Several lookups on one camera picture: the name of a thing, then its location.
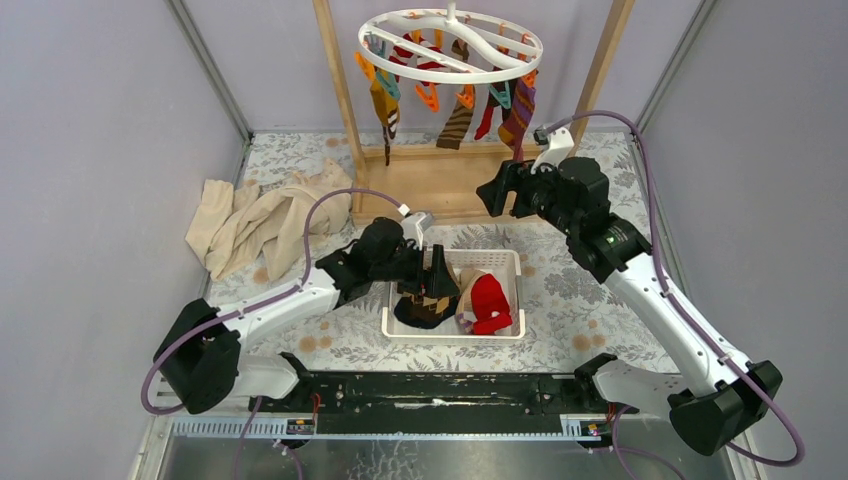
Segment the purple orange striped sock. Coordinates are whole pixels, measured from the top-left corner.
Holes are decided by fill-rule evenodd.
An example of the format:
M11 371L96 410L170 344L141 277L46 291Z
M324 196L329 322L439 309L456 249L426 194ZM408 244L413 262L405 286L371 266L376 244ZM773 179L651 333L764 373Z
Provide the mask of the purple orange striped sock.
M498 128L499 139L514 154L518 154L521 150L524 136L534 115L535 94L534 86L519 80L513 92L510 114Z

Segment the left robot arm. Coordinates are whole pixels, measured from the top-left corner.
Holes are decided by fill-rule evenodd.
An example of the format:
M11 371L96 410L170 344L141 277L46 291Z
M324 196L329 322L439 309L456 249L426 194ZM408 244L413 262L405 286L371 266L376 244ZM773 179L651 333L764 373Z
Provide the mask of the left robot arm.
M309 401L310 385L280 356L251 356L256 343L286 324L323 316L388 283L427 298L454 297L460 288L439 244L426 246L412 231L415 219L380 217L360 237L311 264L306 277L246 301L214 307L199 298L186 304L153 357L192 415L229 397L273 398L296 411Z

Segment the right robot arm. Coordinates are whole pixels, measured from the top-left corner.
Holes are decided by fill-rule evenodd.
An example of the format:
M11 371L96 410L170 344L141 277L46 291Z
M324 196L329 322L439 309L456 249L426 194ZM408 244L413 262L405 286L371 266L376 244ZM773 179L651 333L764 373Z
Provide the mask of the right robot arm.
M769 361L753 363L711 327L654 263L652 246L611 210L609 179L596 160L558 166L505 161L476 190L487 213L537 216L566 237L572 259L623 301L663 346L679 371L661 374L600 354L575 371L575 402L597 412L608 403L667 420L680 439L712 455L762 419L782 384Z

